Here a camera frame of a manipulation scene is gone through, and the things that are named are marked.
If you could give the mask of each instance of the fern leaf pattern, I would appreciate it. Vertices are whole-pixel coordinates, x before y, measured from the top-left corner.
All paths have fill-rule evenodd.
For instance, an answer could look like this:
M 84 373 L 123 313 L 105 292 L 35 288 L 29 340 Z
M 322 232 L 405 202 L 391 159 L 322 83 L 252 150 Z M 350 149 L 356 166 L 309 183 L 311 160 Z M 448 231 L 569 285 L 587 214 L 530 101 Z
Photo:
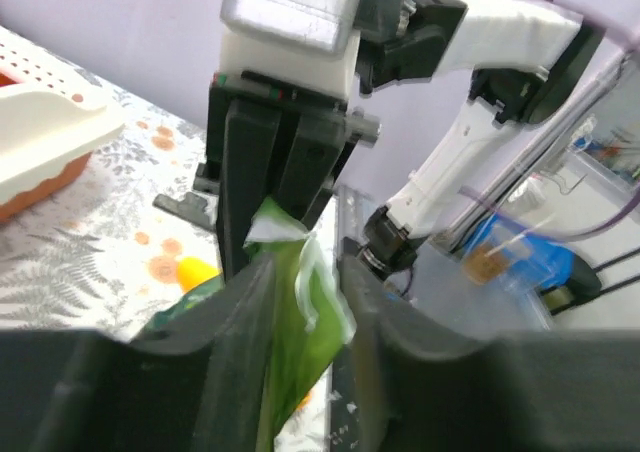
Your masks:
M 130 340 L 182 296 L 171 275 L 181 256 L 218 262 L 215 237 L 151 205 L 157 193 L 190 190 L 205 133 L 65 62 L 110 93 L 128 121 L 72 185 L 0 224 L 0 327 L 97 327 Z M 317 232 L 328 255 L 334 207 Z M 278 452 L 324 450 L 326 390 L 325 375 L 278 437 Z

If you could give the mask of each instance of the yellow object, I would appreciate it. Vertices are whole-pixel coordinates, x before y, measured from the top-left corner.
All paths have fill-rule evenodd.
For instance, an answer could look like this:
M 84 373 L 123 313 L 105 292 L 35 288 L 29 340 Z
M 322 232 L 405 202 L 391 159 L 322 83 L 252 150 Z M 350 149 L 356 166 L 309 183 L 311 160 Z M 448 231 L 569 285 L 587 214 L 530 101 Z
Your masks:
M 219 274 L 220 270 L 195 257 L 186 257 L 178 263 L 178 283 L 185 294 Z
M 307 394 L 307 396 L 302 399 L 302 402 L 300 402 L 300 405 L 298 405 L 298 408 L 296 410 L 301 410 L 304 409 L 304 407 L 311 401 L 311 392 L 309 392 Z

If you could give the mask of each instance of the black mount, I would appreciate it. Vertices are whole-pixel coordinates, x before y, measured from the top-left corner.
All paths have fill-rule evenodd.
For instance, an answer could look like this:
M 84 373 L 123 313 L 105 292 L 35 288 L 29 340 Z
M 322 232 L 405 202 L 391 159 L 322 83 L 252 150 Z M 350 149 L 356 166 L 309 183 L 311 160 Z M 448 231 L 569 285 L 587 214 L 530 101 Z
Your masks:
M 600 46 L 604 32 L 585 19 L 546 77 L 516 69 L 474 70 L 469 100 L 482 98 L 496 107 L 494 120 L 498 124 L 544 122 L 567 101 Z
M 392 274 L 409 269 L 418 257 L 425 238 L 409 239 L 387 216 L 387 207 L 375 210 L 364 226 L 367 245 L 360 251 L 361 259 L 384 281 Z
M 415 13 L 399 30 L 406 4 Z M 431 79 L 466 11 L 457 0 L 360 0 L 354 23 L 361 31 L 360 93 L 398 80 Z

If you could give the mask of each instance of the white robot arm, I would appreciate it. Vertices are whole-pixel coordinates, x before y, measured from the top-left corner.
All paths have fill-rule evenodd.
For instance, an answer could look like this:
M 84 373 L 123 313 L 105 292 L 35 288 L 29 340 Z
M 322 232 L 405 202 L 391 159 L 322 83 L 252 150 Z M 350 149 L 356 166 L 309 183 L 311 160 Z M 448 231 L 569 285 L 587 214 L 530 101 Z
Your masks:
M 364 253 L 381 277 L 412 263 L 469 174 L 564 103 L 603 35 L 542 0 L 223 0 L 221 18 L 219 73 L 251 71 L 336 104 L 354 75 L 366 95 L 474 71 L 452 128 L 368 223 Z

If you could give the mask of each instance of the white plastic container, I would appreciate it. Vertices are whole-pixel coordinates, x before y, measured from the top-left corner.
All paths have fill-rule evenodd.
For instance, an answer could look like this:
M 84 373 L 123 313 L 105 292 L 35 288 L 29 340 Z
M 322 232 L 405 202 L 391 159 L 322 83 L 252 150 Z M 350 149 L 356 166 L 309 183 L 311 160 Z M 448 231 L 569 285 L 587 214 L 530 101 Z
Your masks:
M 75 180 L 123 127 L 106 91 L 0 28 L 0 224 Z

